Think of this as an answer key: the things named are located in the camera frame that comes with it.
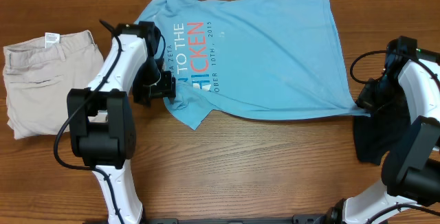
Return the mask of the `black Nike garment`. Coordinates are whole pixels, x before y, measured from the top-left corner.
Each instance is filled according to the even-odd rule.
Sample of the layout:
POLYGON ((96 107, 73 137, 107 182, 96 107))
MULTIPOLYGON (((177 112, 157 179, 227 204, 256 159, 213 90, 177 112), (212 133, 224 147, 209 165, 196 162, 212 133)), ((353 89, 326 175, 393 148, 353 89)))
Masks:
POLYGON ((410 126, 410 114, 403 92, 376 99, 379 106, 369 117, 353 118, 353 139, 357 160, 378 166, 384 154, 395 147, 410 126))

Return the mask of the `light blue printed t-shirt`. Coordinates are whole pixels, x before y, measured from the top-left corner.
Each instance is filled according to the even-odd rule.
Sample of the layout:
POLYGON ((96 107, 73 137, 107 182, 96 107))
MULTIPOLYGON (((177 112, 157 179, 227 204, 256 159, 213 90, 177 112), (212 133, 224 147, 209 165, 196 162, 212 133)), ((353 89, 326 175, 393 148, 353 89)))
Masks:
POLYGON ((212 111, 254 120, 361 115, 329 0, 152 0, 139 16, 164 39, 171 115, 197 128, 212 111))

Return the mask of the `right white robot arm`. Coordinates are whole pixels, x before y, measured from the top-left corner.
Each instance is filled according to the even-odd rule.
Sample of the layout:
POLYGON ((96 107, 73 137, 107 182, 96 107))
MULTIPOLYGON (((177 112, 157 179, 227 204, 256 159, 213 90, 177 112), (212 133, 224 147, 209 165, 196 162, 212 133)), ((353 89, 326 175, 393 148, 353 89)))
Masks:
POLYGON ((381 177, 355 197, 341 199, 319 216, 293 216, 293 223, 387 223, 405 210, 435 214, 439 202, 439 53, 417 40, 390 41, 382 75, 363 82, 353 138, 359 161, 381 166, 381 177))

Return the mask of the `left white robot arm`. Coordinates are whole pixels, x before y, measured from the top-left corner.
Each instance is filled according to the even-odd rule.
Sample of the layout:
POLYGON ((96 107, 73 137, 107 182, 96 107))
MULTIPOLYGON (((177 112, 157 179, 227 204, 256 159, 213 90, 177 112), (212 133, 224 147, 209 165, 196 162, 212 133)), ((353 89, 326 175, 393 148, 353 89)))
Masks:
POLYGON ((165 39, 150 21, 120 23, 110 31, 112 46, 101 70, 84 89, 67 94, 71 149, 92 172, 108 209, 107 223, 145 223, 135 191, 131 159, 136 131, 129 97, 149 106, 156 98, 174 98, 176 79, 164 66, 165 39))

